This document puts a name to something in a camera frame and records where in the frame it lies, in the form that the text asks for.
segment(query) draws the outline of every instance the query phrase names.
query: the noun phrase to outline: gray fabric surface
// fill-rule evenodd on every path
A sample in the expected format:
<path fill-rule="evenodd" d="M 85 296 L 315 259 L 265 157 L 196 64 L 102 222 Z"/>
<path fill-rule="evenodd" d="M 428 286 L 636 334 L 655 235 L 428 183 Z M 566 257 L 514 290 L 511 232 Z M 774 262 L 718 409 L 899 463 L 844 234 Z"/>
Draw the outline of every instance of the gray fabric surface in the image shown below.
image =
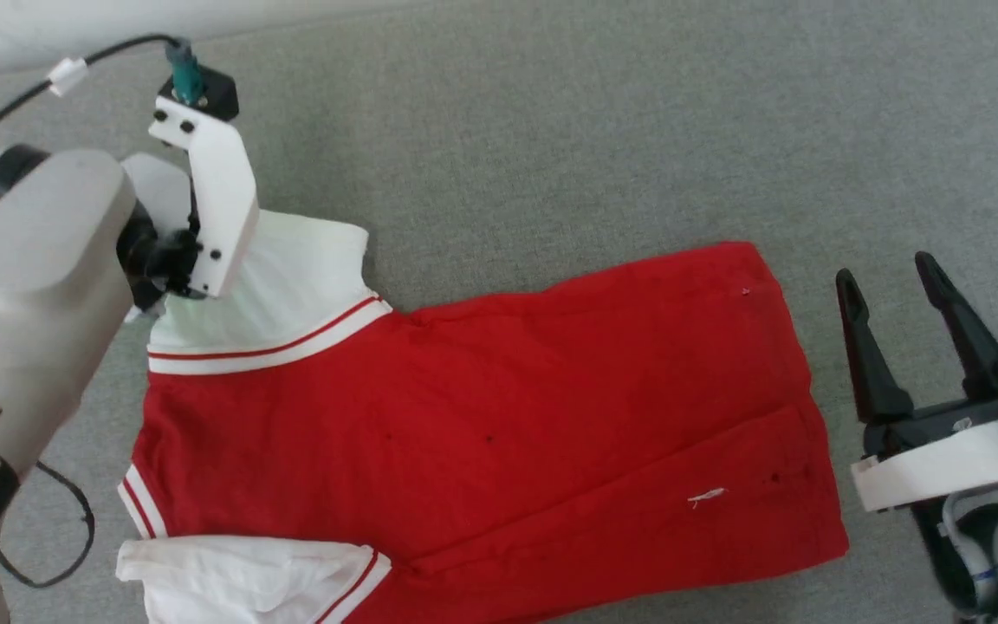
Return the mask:
<path fill-rule="evenodd" d="M 911 257 L 937 254 L 998 333 L 998 3 L 464 1 L 198 52 L 237 78 L 261 206 L 364 225 L 367 279 L 402 309 L 724 238 L 759 244 L 814 368 L 851 553 L 566 621 L 946 621 L 910 520 L 860 512 L 852 490 L 860 430 L 832 280 L 855 271 L 916 400 L 959 394 Z M 67 101 L 45 96 L 3 124 L 0 146 L 164 153 L 146 137 L 164 70 L 158 51 L 103 64 Z M 0 78 L 0 102 L 33 78 Z M 141 419 L 146 331 L 122 332 L 45 453 L 94 503 L 94 553 L 58 588 L 5 581 L 16 621 L 144 620 L 113 566 L 133 536 L 114 486 Z M 3 547 L 51 574 L 82 544 L 79 515 L 38 474 Z"/>

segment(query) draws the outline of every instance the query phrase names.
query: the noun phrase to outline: black cable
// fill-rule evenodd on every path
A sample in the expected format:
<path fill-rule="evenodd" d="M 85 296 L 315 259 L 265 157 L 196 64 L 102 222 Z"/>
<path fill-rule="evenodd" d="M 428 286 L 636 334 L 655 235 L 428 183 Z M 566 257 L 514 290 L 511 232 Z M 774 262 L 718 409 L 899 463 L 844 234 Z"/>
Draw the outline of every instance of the black cable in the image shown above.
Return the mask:
<path fill-rule="evenodd" d="M 72 561 L 71 565 L 68 565 L 68 569 L 64 569 L 63 572 L 56 574 L 56 576 L 49 578 L 47 581 L 33 581 L 32 578 L 17 571 L 17 568 L 10 563 L 7 556 L 0 550 L 0 564 L 3 565 L 5 571 L 9 572 L 11 576 L 15 577 L 19 583 L 27 586 L 27 588 L 45 589 L 51 588 L 56 583 L 63 581 L 64 578 L 75 574 L 80 565 L 83 565 L 83 560 L 86 560 L 87 553 L 91 552 L 91 546 L 94 545 L 94 513 L 91 511 L 90 503 L 87 502 L 87 495 L 83 494 L 83 490 L 80 490 L 79 485 L 68 481 L 67 477 L 64 477 L 58 471 L 50 469 L 44 462 L 36 462 L 36 467 L 38 467 L 38 470 L 43 471 L 44 474 L 54 478 L 60 485 L 67 487 L 68 492 L 71 492 L 75 500 L 80 502 L 80 507 L 83 507 L 83 523 L 87 525 L 87 542 L 83 545 L 83 552 L 75 558 L 75 561 Z"/>
<path fill-rule="evenodd" d="M 177 47 L 181 44 L 179 43 L 179 39 L 171 35 L 159 35 L 158 33 L 157 35 L 135 36 L 133 39 L 126 39 L 120 43 L 115 43 L 111 47 L 103 48 L 102 50 L 95 52 L 93 55 L 84 56 L 83 60 L 86 61 L 88 66 L 92 66 L 92 64 L 106 59 L 108 56 L 116 55 L 116 53 L 122 52 L 128 48 L 141 46 L 142 43 L 152 43 L 154 41 L 163 41 L 163 43 Z M 12 114 L 13 111 L 19 109 L 19 107 L 21 107 L 25 102 L 28 102 L 36 96 L 43 94 L 43 92 L 51 86 L 52 81 L 44 79 L 38 84 L 35 84 L 35 86 L 28 88 L 24 94 L 18 95 L 11 103 L 8 103 L 7 106 L 4 106 L 3 109 L 0 110 L 0 121 L 3 121 L 3 119 L 7 118 L 9 114 Z"/>

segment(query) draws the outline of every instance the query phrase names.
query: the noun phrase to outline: white sleeve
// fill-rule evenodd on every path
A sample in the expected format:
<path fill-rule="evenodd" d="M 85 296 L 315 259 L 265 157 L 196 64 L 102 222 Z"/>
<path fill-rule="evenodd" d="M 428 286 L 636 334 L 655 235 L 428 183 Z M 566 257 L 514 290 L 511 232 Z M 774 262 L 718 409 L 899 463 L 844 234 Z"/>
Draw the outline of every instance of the white sleeve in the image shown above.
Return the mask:
<path fill-rule="evenodd" d="M 391 572 L 369 546 L 268 537 L 125 542 L 122 581 L 142 581 L 154 624 L 336 624 Z"/>

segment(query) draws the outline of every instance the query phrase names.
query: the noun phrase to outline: white cable clip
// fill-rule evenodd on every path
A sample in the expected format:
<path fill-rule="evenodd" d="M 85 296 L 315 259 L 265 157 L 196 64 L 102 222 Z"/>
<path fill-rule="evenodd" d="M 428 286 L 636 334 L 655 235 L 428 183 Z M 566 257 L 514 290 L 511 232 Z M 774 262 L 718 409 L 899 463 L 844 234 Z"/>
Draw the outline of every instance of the white cable clip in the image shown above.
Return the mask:
<path fill-rule="evenodd" d="M 68 91 L 75 88 L 76 84 L 83 82 L 83 79 L 87 78 L 87 61 L 72 58 L 64 59 L 56 63 L 56 67 L 52 68 L 47 78 L 52 82 L 49 91 L 52 91 L 59 98 L 63 98 L 64 95 L 68 94 Z"/>

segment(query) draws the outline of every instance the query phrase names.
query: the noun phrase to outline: white plastic mount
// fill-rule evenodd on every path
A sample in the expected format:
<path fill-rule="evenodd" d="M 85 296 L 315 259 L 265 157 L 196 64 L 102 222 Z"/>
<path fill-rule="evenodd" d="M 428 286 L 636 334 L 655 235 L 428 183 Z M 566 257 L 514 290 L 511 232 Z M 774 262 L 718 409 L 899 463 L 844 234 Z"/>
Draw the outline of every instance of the white plastic mount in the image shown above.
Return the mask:
<path fill-rule="evenodd" d="M 202 245 L 191 272 L 191 289 L 225 296 L 237 277 L 260 210 L 245 143 L 229 123 L 161 96 L 156 98 L 156 111 L 149 134 L 186 150 L 191 162 Z"/>
<path fill-rule="evenodd" d="M 865 510 L 884 510 L 998 484 L 998 421 L 851 466 Z"/>

